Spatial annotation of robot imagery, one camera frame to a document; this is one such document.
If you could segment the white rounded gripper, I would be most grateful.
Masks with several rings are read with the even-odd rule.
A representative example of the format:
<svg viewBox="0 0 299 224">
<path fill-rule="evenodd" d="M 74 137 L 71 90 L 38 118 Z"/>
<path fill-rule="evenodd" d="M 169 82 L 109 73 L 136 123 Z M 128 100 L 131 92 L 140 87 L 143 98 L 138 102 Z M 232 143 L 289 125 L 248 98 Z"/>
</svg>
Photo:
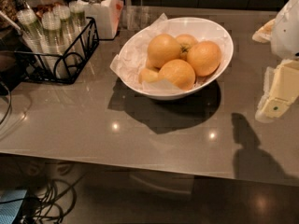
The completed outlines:
<svg viewBox="0 0 299 224">
<path fill-rule="evenodd" d="M 299 97 L 299 0 L 289 0 L 274 20 L 259 28 L 252 39 L 271 43 L 272 52 L 283 60 L 276 68 L 267 67 L 263 96 L 255 119 L 270 123 L 282 117 Z"/>
</svg>

